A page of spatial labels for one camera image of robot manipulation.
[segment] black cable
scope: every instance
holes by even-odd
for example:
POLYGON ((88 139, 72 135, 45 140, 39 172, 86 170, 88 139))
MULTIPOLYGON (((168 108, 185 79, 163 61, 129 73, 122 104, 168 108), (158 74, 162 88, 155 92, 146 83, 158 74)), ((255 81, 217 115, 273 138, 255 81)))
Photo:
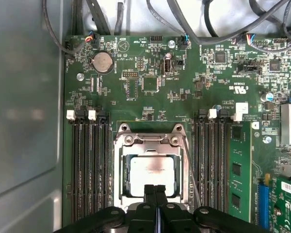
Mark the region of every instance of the black cable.
POLYGON ((288 32, 288 29, 287 29, 287 20, 288 20, 288 15, 289 15, 290 9, 291 9, 291 0, 289 1, 289 3, 286 6, 285 13, 283 15, 283 22, 282 22, 282 27, 283 27, 283 30, 285 32, 285 35, 289 39, 291 39, 291 34, 290 34, 290 32, 288 32))
POLYGON ((218 37, 218 34, 214 31, 212 24, 210 22, 210 16, 209 16, 209 8, 210 8, 210 3, 213 0, 203 0, 203 4, 204 4, 204 21, 206 24, 206 28, 208 30, 208 32, 210 33, 210 35, 212 37, 218 37))
POLYGON ((122 2, 117 3, 117 21, 115 24, 114 35, 122 34, 122 26, 124 19, 124 4, 122 2))
POLYGON ((179 30, 178 28, 176 28, 175 26, 173 26, 172 24, 170 24, 168 21, 166 21, 162 16, 160 16, 159 13, 157 13, 153 6, 151 5, 150 0, 146 0, 146 5, 148 10, 150 11, 150 13, 154 16, 155 19, 157 19, 160 23, 164 24, 165 26, 169 27, 171 30, 177 32, 180 35, 185 35, 184 32, 182 32, 181 30, 179 30))
POLYGON ((258 18, 257 20, 253 21, 252 23, 250 23, 246 27, 237 30, 236 32, 233 32, 233 33, 225 35, 225 36, 220 36, 220 37, 217 37, 217 38, 216 37, 214 37, 214 38, 211 38, 211 37, 202 38, 202 37, 197 37, 195 35, 194 31, 192 30, 192 28, 190 27, 189 23, 185 19, 184 15, 183 15, 183 12, 181 11, 181 9, 180 9, 180 7, 179 7, 179 5, 177 3, 177 0, 167 0, 168 5, 169 5, 173 15, 175 16, 176 20, 181 25, 181 27, 184 29, 186 34, 188 34, 189 37, 194 42, 196 42, 197 44, 200 44, 200 45, 219 44, 219 43, 222 43, 224 41, 233 39, 233 38, 239 36, 240 34, 242 34, 243 32, 250 31, 250 30, 254 29, 256 26, 260 25, 263 21, 265 21, 267 19, 267 17, 272 15, 274 12, 276 12, 280 7, 282 7, 288 1, 289 0, 280 0, 269 11, 267 11, 265 14, 263 14, 260 18, 258 18))
MULTIPOLYGON (((261 17, 266 12, 263 8, 260 7, 260 5, 257 3, 257 0, 249 0, 249 5, 252 11, 259 17, 261 17)), ((282 22, 280 19, 271 15, 266 20, 276 25, 277 28, 282 31, 282 22)))
POLYGON ((66 49, 64 46, 62 46, 58 39, 56 38, 56 35, 52 29, 52 26, 50 24, 50 21, 49 21, 49 15, 48 15, 48 9, 47 9, 47 0, 42 0, 42 11, 43 11, 43 16, 44 16, 44 20, 45 20, 45 24, 47 26, 47 29, 48 29, 48 32, 50 34, 50 36, 52 37, 53 41, 55 42, 55 44, 62 50, 64 51, 65 53, 68 53, 68 54, 75 54, 76 52, 80 51, 86 44, 85 41, 81 42, 74 50, 68 50, 66 49))
POLYGON ((111 35, 107 21, 97 0, 86 0, 86 2, 97 26, 98 33, 100 35, 111 35))

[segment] integrated circuit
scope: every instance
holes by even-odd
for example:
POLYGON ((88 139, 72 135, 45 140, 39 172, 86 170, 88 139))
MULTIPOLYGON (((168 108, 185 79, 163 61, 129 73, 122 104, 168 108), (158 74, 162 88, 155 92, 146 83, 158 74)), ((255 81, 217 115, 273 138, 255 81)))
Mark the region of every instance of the integrated circuit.
POLYGON ((240 209, 241 207, 241 198, 237 195, 232 193, 232 204, 237 208, 240 209))
POLYGON ((235 174, 237 176, 240 176, 241 175, 241 169, 242 169, 241 165, 233 163, 233 165, 232 165, 233 174, 235 174))
POLYGON ((216 64, 226 63, 226 53, 225 52, 215 52, 214 53, 214 62, 216 64))
POLYGON ((270 72, 280 72, 280 60, 270 60, 270 72))

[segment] gray cable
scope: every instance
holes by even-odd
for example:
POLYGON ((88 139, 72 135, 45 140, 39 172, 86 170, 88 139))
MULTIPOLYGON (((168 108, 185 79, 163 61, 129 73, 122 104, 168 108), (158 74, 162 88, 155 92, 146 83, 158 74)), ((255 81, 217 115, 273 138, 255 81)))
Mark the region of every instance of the gray cable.
POLYGON ((283 22, 282 22, 282 27, 283 27, 283 30, 285 32, 285 35, 289 39, 291 39, 291 34, 288 32, 288 29, 287 29, 287 20, 288 20, 288 15, 289 15, 290 9, 291 9, 291 0, 289 0, 289 3, 286 6, 285 13, 283 15, 283 22))
POLYGON ((117 21, 114 28, 114 35, 122 34, 122 25, 124 19, 124 4, 122 2, 118 2, 117 4, 117 21))
POLYGON ((196 183, 196 180, 195 180, 195 177, 194 177, 194 173, 193 173, 193 166, 192 166, 192 162, 191 162, 189 148, 188 148, 188 145, 186 144, 186 137, 183 136, 182 137, 182 140, 183 140, 183 144, 184 144, 186 156, 187 156, 187 159, 188 159, 188 162, 189 162, 191 177, 192 177, 194 191, 195 191, 195 196, 196 196, 197 207, 200 207, 201 206, 200 196, 199 196, 199 192, 198 192, 198 189, 197 189, 197 183, 196 183))
POLYGON ((42 11, 43 11, 43 17, 44 17, 44 20, 45 20, 45 24, 47 26, 48 32, 50 34, 50 37, 52 37, 54 43, 63 52, 73 55, 73 54, 79 52, 85 46, 85 44, 86 44, 85 41, 82 41, 74 50, 68 50, 64 46, 62 46, 61 43, 56 38, 56 35, 55 35, 55 33, 54 33, 53 29, 52 29, 52 26, 50 24, 50 21, 49 21, 48 8, 47 8, 47 0, 42 0, 42 11))
POLYGON ((254 49, 258 50, 258 51, 261 51, 261 52, 267 52, 267 53, 278 53, 278 52, 286 52, 288 50, 291 49, 291 45, 283 48, 283 49, 278 49, 278 50, 267 50, 267 49, 264 49, 264 48, 261 48, 261 47, 258 47, 254 44, 251 44, 249 45, 250 47, 253 47, 254 49))
POLYGON ((231 33, 231 34, 225 35, 225 36, 221 36, 221 37, 217 37, 217 38, 209 37, 207 39, 204 39, 204 38, 201 38, 201 37, 197 37, 195 35, 195 33, 192 30, 192 28, 190 27, 188 21, 185 19, 184 15, 183 15, 183 12, 181 11, 177 0, 167 0, 168 5, 169 5, 173 15, 175 16, 176 20, 180 24, 180 26, 184 29, 186 34, 188 34, 189 37, 194 42, 196 42, 197 44, 200 44, 200 45, 219 44, 219 43, 222 43, 224 41, 233 39, 233 38, 237 37, 238 35, 242 34, 243 32, 248 32, 248 31, 254 29, 256 26, 260 25, 263 21, 265 21, 269 16, 271 16, 274 12, 276 12, 280 7, 282 7, 288 1, 289 0, 280 0, 269 11, 264 13, 260 18, 258 18, 257 20, 253 21, 252 23, 250 23, 246 27, 237 30, 234 33, 231 33))
POLYGON ((157 19, 160 23, 164 24, 165 26, 169 27, 171 30, 177 32, 180 35, 184 35, 184 32, 176 28, 175 26, 171 25, 168 21, 166 21, 159 13, 157 13, 153 6, 151 5, 150 0, 146 0, 147 8, 149 9, 150 13, 157 19))

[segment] colored wires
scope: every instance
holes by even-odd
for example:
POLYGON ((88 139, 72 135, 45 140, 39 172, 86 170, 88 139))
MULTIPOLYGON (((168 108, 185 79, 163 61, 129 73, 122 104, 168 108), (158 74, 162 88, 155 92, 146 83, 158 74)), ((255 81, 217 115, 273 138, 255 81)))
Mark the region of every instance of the colored wires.
POLYGON ((262 48, 262 47, 258 47, 257 45, 254 44, 255 36, 256 36, 255 34, 246 34, 248 45, 250 47, 258 50, 258 51, 266 52, 266 53, 279 53, 279 52, 286 52, 286 51, 291 49, 291 44, 288 45, 287 47, 283 48, 283 49, 278 49, 278 50, 265 49, 265 48, 262 48))
POLYGON ((85 44, 87 42, 90 42, 94 38, 94 34, 92 33, 83 42, 81 42, 74 50, 68 50, 64 46, 61 45, 61 43, 58 41, 58 39, 57 39, 53 29, 52 29, 52 26, 51 26, 50 21, 49 21, 49 15, 48 15, 48 9, 47 9, 47 0, 42 0, 42 12, 43 12, 44 21, 45 21, 45 24, 47 26, 50 37, 53 39, 53 41, 57 45, 57 47, 61 51, 65 52, 67 54, 74 55, 75 53, 79 52, 85 46, 85 44))

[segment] black ram slot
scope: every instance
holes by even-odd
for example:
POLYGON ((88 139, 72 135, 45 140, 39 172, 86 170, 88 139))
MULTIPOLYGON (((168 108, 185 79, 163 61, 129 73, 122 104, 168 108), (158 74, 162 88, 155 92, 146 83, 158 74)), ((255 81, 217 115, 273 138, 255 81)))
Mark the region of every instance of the black ram slot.
POLYGON ((226 119, 195 122, 195 177, 201 204, 227 211, 228 156, 226 119))
POLYGON ((228 173, 228 156, 227 156, 227 130, 225 120, 221 119, 219 123, 219 135, 218 135, 218 157, 219 157, 219 166, 218 166, 218 176, 219 176, 219 210, 222 212, 227 212, 227 173, 228 173))
POLYGON ((73 126, 73 221, 84 217, 84 125, 73 126))
POLYGON ((93 213, 93 125, 85 125, 85 216, 93 213))

